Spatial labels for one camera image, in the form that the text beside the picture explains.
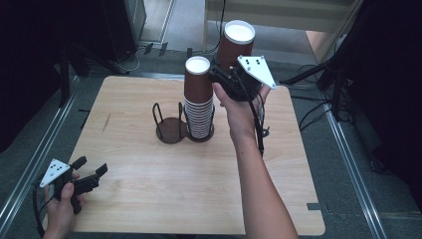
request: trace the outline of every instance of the cable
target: cable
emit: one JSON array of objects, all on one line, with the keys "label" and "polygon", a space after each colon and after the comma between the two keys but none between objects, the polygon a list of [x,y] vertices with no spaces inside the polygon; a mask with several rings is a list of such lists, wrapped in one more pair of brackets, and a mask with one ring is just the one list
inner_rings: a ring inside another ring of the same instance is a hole
[{"label": "cable", "polygon": [[[308,64],[308,65],[303,65],[303,66],[299,67],[299,68],[298,68],[298,75],[300,75],[300,74],[301,74],[301,69],[303,69],[303,68],[305,68],[305,67],[314,67],[314,66],[316,66],[316,65],[314,65],[314,64]],[[316,82],[310,81],[310,80],[308,80],[308,79],[304,79],[304,81],[305,81],[305,82],[308,82],[308,83],[313,83],[313,84],[315,84],[315,83],[316,83]]]},{"label": "cable", "polygon": [[314,118],[313,120],[311,120],[309,123],[305,124],[305,126],[303,126],[303,127],[301,127],[301,124],[300,124],[300,131],[304,130],[304,129],[305,129],[305,128],[307,128],[309,125],[313,124],[314,122],[316,122],[316,121],[320,120],[320,119],[323,117],[323,115],[325,115],[325,114],[326,114],[326,113],[328,113],[329,111],[331,111],[331,109],[328,109],[328,110],[324,111],[322,114],[320,114],[318,117],[316,117],[316,118]]},{"label": "cable", "polygon": [[315,111],[316,109],[318,109],[319,107],[328,104],[328,102],[323,101],[322,103],[319,103],[316,107],[312,108],[310,111],[308,111],[305,116],[301,119],[300,123],[299,123],[299,129],[300,131],[304,130],[306,127],[308,127],[309,125],[311,125],[312,123],[320,120],[323,116],[323,114],[325,114],[326,112],[329,112],[331,110],[325,111],[323,114],[321,114],[320,116],[318,116],[317,118],[311,120],[311,122],[307,123],[304,127],[302,127],[302,124],[304,123],[305,119],[310,115],[310,113],[312,113],[313,111]]},{"label": "cable", "polygon": [[140,60],[139,60],[139,57],[137,56],[137,53],[138,52],[140,52],[140,50],[142,50],[142,49],[138,49],[135,53],[134,53],[134,56],[136,57],[136,61],[137,61],[137,63],[136,63],[136,67],[135,68],[133,68],[133,69],[126,69],[125,67],[123,67],[123,66],[121,66],[121,65],[119,65],[118,63],[114,63],[116,66],[118,66],[118,67],[120,67],[122,70],[125,70],[125,71],[127,71],[127,72],[133,72],[133,71],[135,71],[138,67],[139,67],[139,65],[140,65]]},{"label": "cable", "polygon": [[205,52],[195,51],[195,52],[192,52],[192,53],[211,54],[211,53],[215,52],[215,50],[217,50],[217,48],[220,46],[221,38],[223,37],[223,20],[224,20],[225,10],[226,10],[226,0],[224,0],[224,2],[223,2],[223,10],[221,12],[221,19],[220,19],[220,32],[219,32],[219,39],[218,39],[217,45],[213,49],[205,51]]},{"label": "cable", "polygon": [[235,76],[236,76],[236,79],[239,81],[239,84],[242,87],[246,98],[248,99],[248,103],[249,103],[249,107],[251,108],[252,115],[254,115],[255,129],[256,129],[256,133],[257,133],[258,150],[260,151],[261,155],[263,155],[264,154],[263,128],[260,125],[260,119],[257,115],[257,111],[255,110],[255,106],[252,103],[252,100],[248,95],[248,91],[246,91],[246,88],[242,83],[241,78],[237,74],[235,74]]},{"label": "cable", "polygon": [[37,231],[40,234],[41,237],[44,236],[45,230],[43,228],[43,224],[40,219],[41,210],[51,201],[51,199],[46,202],[41,209],[38,209],[38,201],[37,201],[37,191],[38,191],[38,184],[41,181],[41,178],[44,176],[46,172],[42,173],[38,178],[33,182],[33,188],[32,188],[32,204],[34,209],[34,216],[35,220],[37,222]]}]

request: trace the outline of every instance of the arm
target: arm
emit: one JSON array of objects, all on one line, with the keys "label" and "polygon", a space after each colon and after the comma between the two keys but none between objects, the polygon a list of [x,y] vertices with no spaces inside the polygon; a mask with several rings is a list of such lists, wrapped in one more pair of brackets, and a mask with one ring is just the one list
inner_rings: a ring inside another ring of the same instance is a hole
[{"label": "arm", "polygon": [[[257,148],[254,118],[247,103],[232,101],[217,83],[214,92],[226,108],[239,168],[242,207],[248,238],[298,238],[292,218]],[[270,89],[263,87],[267,97]]]}]

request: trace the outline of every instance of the forearm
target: forearm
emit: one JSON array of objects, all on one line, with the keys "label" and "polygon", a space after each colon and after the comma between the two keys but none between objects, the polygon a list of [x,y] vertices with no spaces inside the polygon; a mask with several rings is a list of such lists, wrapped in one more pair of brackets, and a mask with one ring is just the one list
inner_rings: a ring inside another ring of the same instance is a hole
[{"label": "forearm", "polygon": [[254,137],[235,139],[245,230],[248,238],[297,238]]}]

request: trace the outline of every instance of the person's left hand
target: person's left hand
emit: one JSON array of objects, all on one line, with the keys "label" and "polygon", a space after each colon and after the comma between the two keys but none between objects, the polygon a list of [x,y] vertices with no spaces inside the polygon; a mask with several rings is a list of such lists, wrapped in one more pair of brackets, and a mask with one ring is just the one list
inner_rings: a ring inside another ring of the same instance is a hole
[{"label": "person's left hand", "polygon": [[[49,187],[46,186],[44,190],[45,201],[48,202],[50,200]],[[48,226],[43,238],[66,238],[74,230],[76,215],[71,203],[74,191],[74,184],[69,182],[63,187],[61,200],[52,199],[47,204]],[[83,206],[84,200],[81,196],[78,196],[78,201]]]}]

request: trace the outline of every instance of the triangular marker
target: triangular marker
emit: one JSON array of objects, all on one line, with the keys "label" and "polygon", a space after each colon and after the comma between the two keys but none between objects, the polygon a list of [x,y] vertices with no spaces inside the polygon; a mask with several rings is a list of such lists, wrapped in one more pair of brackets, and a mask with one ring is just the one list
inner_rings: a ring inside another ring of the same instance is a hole
[{"label": "triangular marker", "polygon": [[262,84],[269,86],[271,89],[275,89],[277,87],[264,56],[239,56],[237,60],[245,72],[250,76],[260,81]]},{"label": "triangular marker", "polygon": [[64,172],[71,168],[68,164],[60,162],[56,159],[53,159],[47,169],[46,174],[44,174],[43,180],[40,183],[40,187],[45,187],[50,182],[54,181]]}]

